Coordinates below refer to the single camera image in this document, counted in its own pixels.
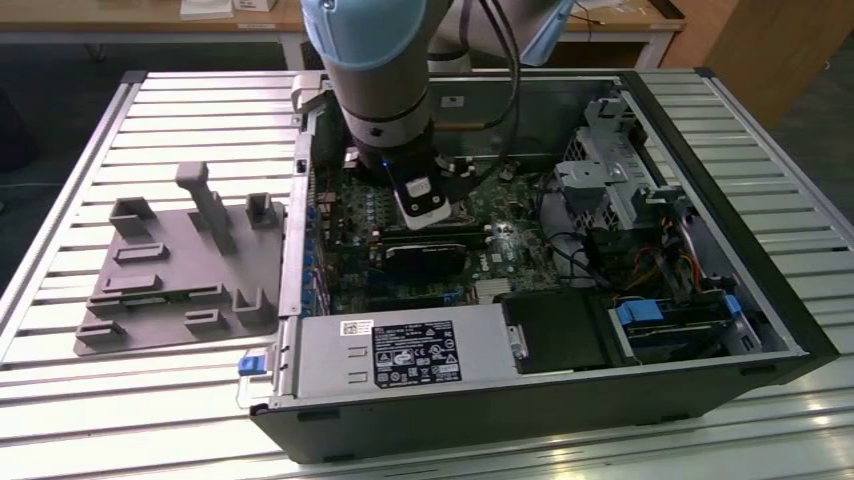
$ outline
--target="table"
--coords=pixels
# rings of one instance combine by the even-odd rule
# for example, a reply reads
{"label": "table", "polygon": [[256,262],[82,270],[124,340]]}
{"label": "table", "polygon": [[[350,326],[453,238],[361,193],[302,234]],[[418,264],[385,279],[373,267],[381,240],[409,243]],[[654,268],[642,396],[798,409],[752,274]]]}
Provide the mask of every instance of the table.
{"label": "table", "polygon": [[[180,0],[6,0],[0,2],[0,43],[206,43],[276,42],[288,69],[306,68],[306,41],[299,0],[279,0],[270,13],[183,22]],[[590,11],[589,25],[573,18],[562,42],[645,44],[638,68],[657,67],[685,21],[667,19],[649,0],[627,0]]]}
{"label": "table", "polygon": [[[353,464],[298,465],[247,418],[236,363],[268,338],[78,358],[74,330],[119,196],[188,208],[182,161],[226,203],[288,203],[294,72],[128,75],[0,300],[4,478],[804,478],[854,467],[854,232],[717,79],[642,72],[844,356],[702,418]],[[653,140],[653,158],[675,181]]]}

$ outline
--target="barcode sticker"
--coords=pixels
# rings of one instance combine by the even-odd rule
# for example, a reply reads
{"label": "barcode sticker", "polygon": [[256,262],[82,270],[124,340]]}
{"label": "barcode sticker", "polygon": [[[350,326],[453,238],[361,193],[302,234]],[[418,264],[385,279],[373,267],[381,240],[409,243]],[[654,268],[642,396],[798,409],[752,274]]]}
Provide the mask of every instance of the barcode sticker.
{"label": "barcode sticker", "polygon": [[351,335],[370,335],[374,320],[345,320],[342,322],[342,337]]}
{"label": "barcode sticker", "polygon": [[275,30],[275,23],[239,23],[238,28],[243,30]]}

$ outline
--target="wooden table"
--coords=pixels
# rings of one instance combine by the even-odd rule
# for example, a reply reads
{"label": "wooden table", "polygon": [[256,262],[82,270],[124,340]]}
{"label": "wooden table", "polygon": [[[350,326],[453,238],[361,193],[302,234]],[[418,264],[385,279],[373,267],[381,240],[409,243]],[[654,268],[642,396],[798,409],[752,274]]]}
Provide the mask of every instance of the wooden table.
{"label": "wooden table", "polygon": [[[0,43],[278,42],[288,68],[304,69],[299,0],[279,0],[270,13],[239,11],[234,18],[190,22],[180,20],[179,6],[180,0],[2,0]],[[658,66],[685,26],[666,19],[650,0],[591,10],[590,19],[597,22],[590,26],[571,19],[561,41],[642,43],[642,68]]]}

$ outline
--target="aluminum extrusion table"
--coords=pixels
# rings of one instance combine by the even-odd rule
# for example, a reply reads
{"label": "aluminum extrusion table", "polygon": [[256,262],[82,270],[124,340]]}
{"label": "aluminum extrusion table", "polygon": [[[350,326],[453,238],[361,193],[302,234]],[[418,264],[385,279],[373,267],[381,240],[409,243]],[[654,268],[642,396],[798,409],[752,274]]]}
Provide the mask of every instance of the aluminum extrusion table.
{"label": "aluminum extrusion table", "polygon": [[287,459],[235,398],[238,360],[266,338],[110,357],[72,352],[114,232],[107,216],[116,197],[144,195],[156,210],[188,208],[187,193],[171,181],[176,164],[206,160],[211,188],[227,203],[258,191],[288,201],[294,72],[132,77],[0,303],[0,477],[718,479],[852,473],[852,226],[714,78],[691,70],[642,72],[842,358],[694,420],[303,466]]}

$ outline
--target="motherboard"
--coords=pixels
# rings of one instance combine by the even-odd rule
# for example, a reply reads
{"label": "motherboard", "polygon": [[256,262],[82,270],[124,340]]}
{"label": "motherboard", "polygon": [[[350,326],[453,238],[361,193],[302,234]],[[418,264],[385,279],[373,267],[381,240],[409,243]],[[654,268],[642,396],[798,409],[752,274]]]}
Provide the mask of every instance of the motherboard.
{"label": "motherboard", "polygon": [[[475,165],[489,168],[489,161]],[[393,190],[355,169],[318,176],[337,314],[493,303],[559,284],[534,218],[539,174],[493,175],[445,221],[407,229]]]}

